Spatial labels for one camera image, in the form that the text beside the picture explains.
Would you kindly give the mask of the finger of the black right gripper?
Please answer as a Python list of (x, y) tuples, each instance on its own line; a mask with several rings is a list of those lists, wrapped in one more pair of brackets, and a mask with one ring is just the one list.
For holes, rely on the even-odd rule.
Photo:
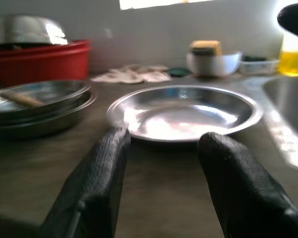
[(277, 22), (283, 29), (298, 36), (298, 3), (282, 8), (277, 15)]

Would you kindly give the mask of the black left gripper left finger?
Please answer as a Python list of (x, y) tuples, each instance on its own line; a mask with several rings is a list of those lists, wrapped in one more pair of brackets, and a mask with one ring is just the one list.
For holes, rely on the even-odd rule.
[(113, 238), (130, 133), (109, 130), (71, 172), (43, 224), (41, 238)]

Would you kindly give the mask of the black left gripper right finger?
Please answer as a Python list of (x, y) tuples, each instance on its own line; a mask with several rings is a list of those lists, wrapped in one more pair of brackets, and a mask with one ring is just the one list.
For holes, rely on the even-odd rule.
[(226, 238), (298, 238), (298, 208), (244, 144), (207, 132), (197, 152)]

